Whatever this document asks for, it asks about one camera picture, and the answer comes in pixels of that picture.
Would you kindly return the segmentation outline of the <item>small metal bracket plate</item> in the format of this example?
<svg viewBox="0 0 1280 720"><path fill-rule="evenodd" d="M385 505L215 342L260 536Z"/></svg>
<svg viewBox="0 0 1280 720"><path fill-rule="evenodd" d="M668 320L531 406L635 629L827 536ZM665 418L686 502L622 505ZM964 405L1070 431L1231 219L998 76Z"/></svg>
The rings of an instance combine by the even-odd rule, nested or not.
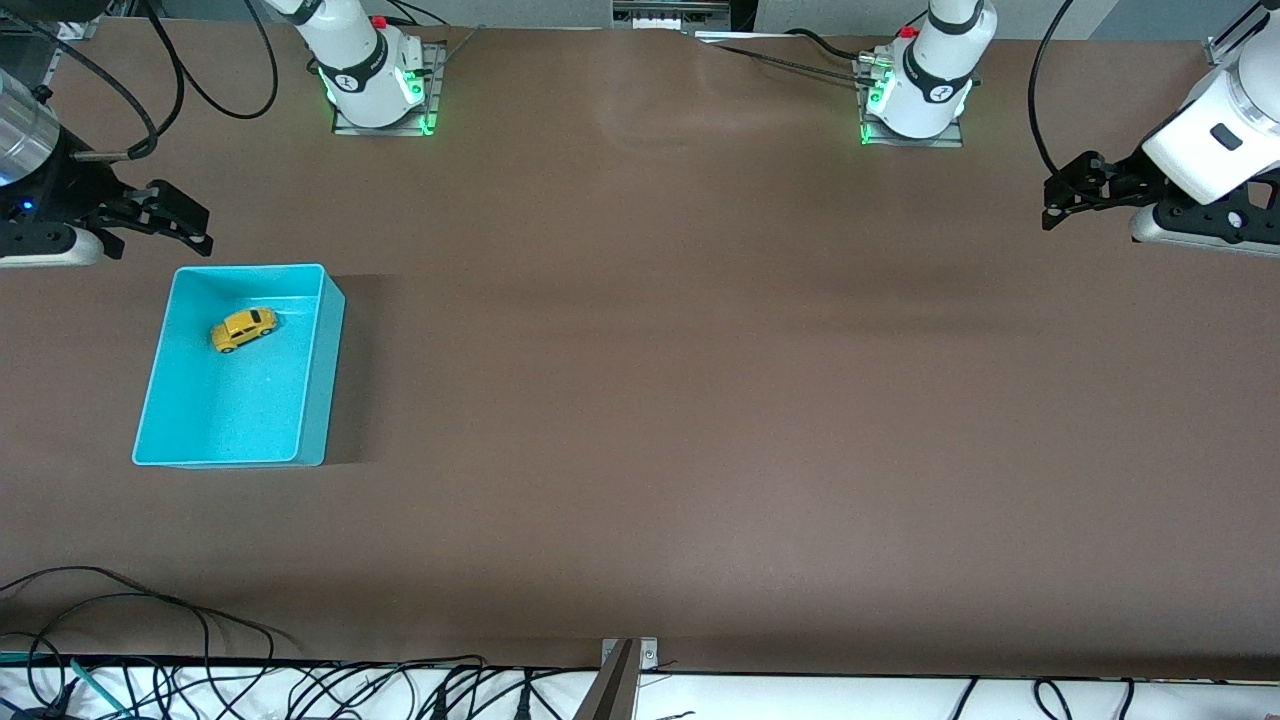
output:
<svg viewBox="0 0 1280 720"><path fill-rule="evenodd" d="M608 661L613 651L625 641L625 638L605 638L602 641L600 651L600 666L603 667ZM636 638L639 646L639 666L643 673L654 671L660 662L659 659L659 641L655 637L640 637Z"/></svg>

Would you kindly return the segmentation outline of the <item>aluminium corner profile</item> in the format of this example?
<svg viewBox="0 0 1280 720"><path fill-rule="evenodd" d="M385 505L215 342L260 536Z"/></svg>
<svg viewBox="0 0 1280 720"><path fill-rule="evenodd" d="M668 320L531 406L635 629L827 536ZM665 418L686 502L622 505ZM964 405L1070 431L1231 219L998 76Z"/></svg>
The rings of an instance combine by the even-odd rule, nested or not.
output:
<svg viewBox="0 0 1280 720"><path fill-rule="evenodd" d="M1204 41L1204 54L1211 67L1229 61L1245 44L1267 23L1271 12L1270 0L1254 0L1239 17L1231 20L1221 32Z"/></svg>

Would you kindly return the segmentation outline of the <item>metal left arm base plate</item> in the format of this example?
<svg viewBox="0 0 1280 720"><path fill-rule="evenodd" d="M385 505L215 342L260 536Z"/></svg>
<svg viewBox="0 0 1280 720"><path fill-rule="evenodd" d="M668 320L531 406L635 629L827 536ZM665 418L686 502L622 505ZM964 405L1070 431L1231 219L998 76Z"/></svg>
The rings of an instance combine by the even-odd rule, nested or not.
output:
<svg viewBox="0 0 1280 720"><path fill-rule="evenodd" d="M959 113L965 109L964 102L957 106L948 126L937 136L929 138L913 138L891 129L884 120L873 113L884 104L893 90L896 74L893 61L878 53L863 51L851 61L855 78L869 79L858 90L860 141L863 145L886 145L896 147L924 147L924 149L959 149L963 146L963 128Z"/></svg>

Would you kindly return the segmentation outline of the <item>aluminium frame profile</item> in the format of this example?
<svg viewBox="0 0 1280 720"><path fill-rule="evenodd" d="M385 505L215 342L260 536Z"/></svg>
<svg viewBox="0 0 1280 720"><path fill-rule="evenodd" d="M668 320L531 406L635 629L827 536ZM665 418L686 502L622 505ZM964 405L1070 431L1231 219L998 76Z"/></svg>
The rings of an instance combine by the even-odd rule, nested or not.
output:
<svg viewBox="0 0 1280 720"><path fill-rule="evenodd" d="M64 42L90 38L99 26L99 18L92 20L32 20L41 29L56 35ZM51 56L56 45L20 23L9 13L0 10L0 64L35 63L37 56Z"/></svg>

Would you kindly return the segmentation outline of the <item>yellow beetle toy car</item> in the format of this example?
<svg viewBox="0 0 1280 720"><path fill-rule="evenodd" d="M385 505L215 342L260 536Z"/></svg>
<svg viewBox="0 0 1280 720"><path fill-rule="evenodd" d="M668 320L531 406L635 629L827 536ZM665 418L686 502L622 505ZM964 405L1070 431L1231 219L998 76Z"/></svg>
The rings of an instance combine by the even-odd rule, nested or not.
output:
<svg viewBox="0 0 1280 720"><path fill-rule="evenodd" d="M219 354L236 350L274 333L279 327L276 314L265 306L232 313L210 331L210 341Z"/></svg>

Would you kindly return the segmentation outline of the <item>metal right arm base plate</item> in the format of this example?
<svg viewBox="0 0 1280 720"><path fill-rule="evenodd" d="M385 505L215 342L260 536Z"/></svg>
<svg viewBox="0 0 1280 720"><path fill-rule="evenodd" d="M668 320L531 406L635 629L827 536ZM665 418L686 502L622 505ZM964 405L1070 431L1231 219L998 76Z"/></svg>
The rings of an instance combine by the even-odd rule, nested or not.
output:
<svg viewBox="0 0 1280 720"><path fill-rule="evenodd" d="M444 79L444 60L447 47L443 42L422 44L420 40L406 40L410 46L410 59L399 61L399 81L402 90L410 95L412 106L397 123L381 128L364 128L352 124L340 111L334 109L332 131L339 136L374 137L428 137L435 133L440 95Z"/></svg>

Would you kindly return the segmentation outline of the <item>teal plastic bin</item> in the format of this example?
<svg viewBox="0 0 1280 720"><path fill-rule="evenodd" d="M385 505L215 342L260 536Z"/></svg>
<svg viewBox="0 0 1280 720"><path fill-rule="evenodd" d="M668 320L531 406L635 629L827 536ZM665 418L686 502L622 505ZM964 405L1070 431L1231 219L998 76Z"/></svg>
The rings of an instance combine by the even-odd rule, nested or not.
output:
<svg viewBox="0 0 1280 720"><path fill-rule="evenodd" d="M276 316L228 354L212 329ZM132 451L183 470L316 466L325 459L346 296L319 264L183 266L173 275Z"/></svg>

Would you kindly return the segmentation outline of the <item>grey metal pole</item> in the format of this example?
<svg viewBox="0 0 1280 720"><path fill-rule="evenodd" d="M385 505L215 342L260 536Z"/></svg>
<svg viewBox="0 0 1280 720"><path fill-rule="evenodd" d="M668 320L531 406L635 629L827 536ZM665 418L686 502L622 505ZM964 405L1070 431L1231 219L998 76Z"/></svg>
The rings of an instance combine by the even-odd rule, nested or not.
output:
<svg viewBox="0 0 1280 720"><path fill-rule="evenodd" d="M634 720L645 659L643 639L614 641L572 720Z"/></svg>

